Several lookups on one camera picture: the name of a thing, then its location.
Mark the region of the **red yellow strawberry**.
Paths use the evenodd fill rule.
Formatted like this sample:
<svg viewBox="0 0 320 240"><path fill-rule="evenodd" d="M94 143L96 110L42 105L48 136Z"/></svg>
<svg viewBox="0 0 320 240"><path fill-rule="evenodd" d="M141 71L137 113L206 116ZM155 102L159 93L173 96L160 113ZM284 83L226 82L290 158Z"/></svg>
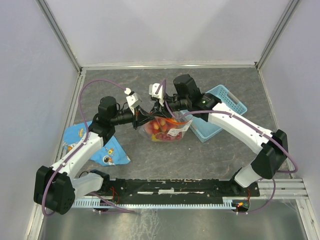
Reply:
<svg viewBox="0 0 320 240"><path fill-rule="evenodd" d="M168 124L167 124L167 121L164 120L163 118L160 118L158 120L159 122L159 127L161 129L162 132L166 132L168 130Z"/></svg>
<svg viewBox="0 0 320 240"><path fill-rule="evenodd" d="M156 120L153 120L149 123L150 127L152 130L159 130L160 129L160 125Z"/></svg>
<svg viewBox="0 0 320 240"><path fill-rule="evenodd" d="M146 125L144 126L144 130L145 130L145 132L146 132L147 134L149 134L149 135L152 135L152 134L154 133L154 128L153 128L152 125L146 124Z"/></svg>

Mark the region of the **clear zip top bag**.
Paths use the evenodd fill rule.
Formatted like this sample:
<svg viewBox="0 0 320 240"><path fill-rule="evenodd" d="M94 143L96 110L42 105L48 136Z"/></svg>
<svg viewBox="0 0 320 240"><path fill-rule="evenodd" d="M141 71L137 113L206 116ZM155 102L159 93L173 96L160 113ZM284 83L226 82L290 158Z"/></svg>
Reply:
<svg viewBox="0 0 320 240"><path fill-rule="evenodd" d="M159 130L153 130L153 134L147 134L145 131L145 125L150 125L150 122L142 125L139 129L139 133L146 139L152 141L152 142L176 142L176 141L159 141L155 139L155 135L158 133L164 133L171 136L176 136L178 133L182 133L182 138L185 135L185 132L190 128L193 119L190 120L183 120L183 119L175 119L175 118L164 118L164 117L155 117L154 120L156 120L159 123L159 119L164 119L167 122L168 128L166 132L162 132L161 129Z"/></svg>

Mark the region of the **purple grapes bunch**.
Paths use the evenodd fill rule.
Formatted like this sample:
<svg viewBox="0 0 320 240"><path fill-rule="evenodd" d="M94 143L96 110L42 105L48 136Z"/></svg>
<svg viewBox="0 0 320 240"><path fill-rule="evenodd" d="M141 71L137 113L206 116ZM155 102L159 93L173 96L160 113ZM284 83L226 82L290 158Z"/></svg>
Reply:
<svg viewBox="0 0 320 240"><path fill-rule="evenodd" d="M157 133L155 135L155 139L160 142L174 142L178 141L183 137L182 133L178 133L176 136L172 136L169 134L164 134L163 132Z"/></svg>

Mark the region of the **light blue plastic basket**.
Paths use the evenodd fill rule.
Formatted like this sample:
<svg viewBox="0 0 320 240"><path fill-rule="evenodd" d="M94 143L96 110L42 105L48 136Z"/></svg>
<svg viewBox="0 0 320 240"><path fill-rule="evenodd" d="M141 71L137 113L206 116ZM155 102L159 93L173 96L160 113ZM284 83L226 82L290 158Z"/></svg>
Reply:
<svg viewBox="0 0 320 240"><path fill-rule="evenodd" d="M208 93L221 99L223 103L239 115L243 115L248 111L247 107L222 84L212 88ZM201 143L205 143L223 130L217 125L206 122L201 118L193 117L192 115L188 115L186 118L192 119L190 129Z"/></svg>

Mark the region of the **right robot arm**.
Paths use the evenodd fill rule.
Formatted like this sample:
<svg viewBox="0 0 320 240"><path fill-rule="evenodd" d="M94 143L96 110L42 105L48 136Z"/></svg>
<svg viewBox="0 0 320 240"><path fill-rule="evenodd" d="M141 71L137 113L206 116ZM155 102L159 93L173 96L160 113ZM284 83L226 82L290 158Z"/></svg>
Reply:
<svg viewBox="0 0 320 240"><path fill-rule="evenodd" d="M176 94L166 93L166 83L149 86L149 95L157 101L157 107L171 115L174 111L186 110L189 115L216 125L246 144L255 154L255 159L235 173L229 183L231 193L242 195L248 187L260 179L272 179L289 157L287 134L278 129L271 131L247 120L236 113L220 98L211 93L202 93L189 74L173 81Z"/></svg>

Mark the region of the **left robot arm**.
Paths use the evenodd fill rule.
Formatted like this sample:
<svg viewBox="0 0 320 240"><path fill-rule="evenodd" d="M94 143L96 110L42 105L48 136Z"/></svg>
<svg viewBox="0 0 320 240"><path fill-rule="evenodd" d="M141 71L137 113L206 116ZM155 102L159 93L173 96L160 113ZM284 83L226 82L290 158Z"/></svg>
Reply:
<svg viewBox="0 0 320 240"><path fill-rule="evenodd" d="M48 217L48 210L64 215L76 199L88 194L106 195L111 190L109 174L92 170L76 178L77 173L108 143L117 125L131 123L137 128L153 119L140 106L121 109L114 97L102 98L91 124L85 125L85 136L61 160L37 170L33 200L41 205L43 215Z"/></svg>

